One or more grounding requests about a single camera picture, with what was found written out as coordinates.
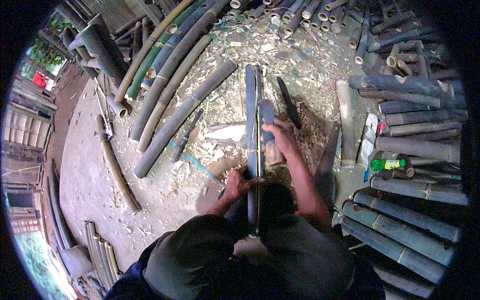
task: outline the green plastic bottle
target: green plastic bottle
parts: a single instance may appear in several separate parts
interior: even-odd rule
[[[374,171],[391,170],[397,167],[404,167],[404,166],[405,166],[404,159],[374,159],[370,163],[370,167]]]

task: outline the green bamboo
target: green bamboo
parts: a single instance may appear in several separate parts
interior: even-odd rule
[[[128,88],[127,93],[125,94],[125,98],[127,100],[132,101],[137,98],[138,92],[140,91],[140,84],[142,83],[142,80],[147,74],[148,69],[152,65],[152,62],[155,60],[156,56],[163,48],[163,45],[168,41],[170,36],[175,33],[176,28],[178,28],[183,23],[183,21],[185,21],[185,19],[190,16],[192,12],[196,10],[202,3],[203,1],[197,1],[194,4],[190,5],[189,8],[187,8],[177,18],[175,18],[172,23],[170,23],[170,25],[162,33],[158,40],[156,40],[156,43],[152,46],[152,49],[150,49],[150,52],[147,54],[144,61],[138,68],[137,73],[135,73],[132,84]]]

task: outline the concrete floor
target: concrete floor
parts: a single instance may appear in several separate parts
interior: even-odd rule
[[[355,68],[354,72],[338,74],[338,78],[347,78],[363,72],[353,62],[354,51],[347,47],[354,28],[354,25],[349,25],[341,34],[331,36],[341,50],[342,56]],[[367,57],[367,61],[373,61],[374,58]],[[79,101],[70,123],[60,172],[60,205],[77,241],[86,245],[83,220],[94,221],[98,233],[114,246],[119,268],[126,271],[156,238],[167,231],[176,230],[191,217],[205,212],[217,200],[221,186],[194,166],[188,166],[190,170],[188,178],[176,178],[172,181],[170,147],[154,164],[146,178],[137,179],[132,173],[132,168],[140,160],[141,154],[135,151],[136,145],[128,138],[129,128],[134,122],[136,113],[133,118],[127,120],[116,118],[114,122],[116,136],[111,143],[126,180],[143,207],[141,212],[132,216],[122,204],[102,157],[95,120],[100,110],[96,96],[92,94],[93,89],[94,81],[89,80],[78,95]],[[355,127],[360,128],[356,131],[358,146],[366,113],[373,112],[378,116],[379,114],[375,100],[362,99],[359,96],[356,97],[354,108]],[[368,184],[363,182],[362,170],[357,168],[341,170],[338,162],[336,159],[334,170],[337,181],[336,205],[340,208],[353,192]],[[202,195],[205,185],[209,187],[207,196]]]

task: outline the red object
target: red object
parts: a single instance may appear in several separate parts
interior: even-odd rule
[[[381,136],[384,133],[385,122],[383,120],[378,121],[377,134],[376,136]]]
[[[47,81],[48,78],[43,76],[42,74],[36,72],[35,75],[33,76],[33,80],[32,82],[45,88],[47,86],[47,83],[45,81]]]

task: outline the man's hand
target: man's hand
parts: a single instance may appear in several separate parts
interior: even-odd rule
[[[255,177],[251,180],[245,180],[243,172],[246,166],[233,169],[227,178],[227,187],[223,192],[222,198],[215,203],[207,212],[207,215],[224,215],[230,206],[238,199],[238,197],[246,194],[248,190],[254,188],[260,183],[265,182],[262,177]]]
[[[263,124],[262,129],[273,133],[275,142],[288,162],[294,161],[296,158],[301,157],[300,150],[295,138],[293,126],[287,124],[282,120],[275,118],[274,124]]]

